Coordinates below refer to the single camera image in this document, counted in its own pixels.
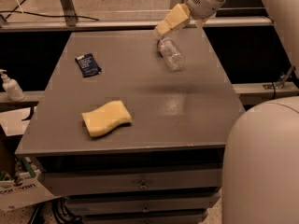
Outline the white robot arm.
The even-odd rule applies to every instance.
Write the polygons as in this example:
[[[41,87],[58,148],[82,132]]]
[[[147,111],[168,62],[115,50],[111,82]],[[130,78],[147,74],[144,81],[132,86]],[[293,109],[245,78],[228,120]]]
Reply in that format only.
[[[262,0],[298,82],[299,0]],[[222,170],[222,224],[299,224],[299,97],[271,100],[231,129]]]

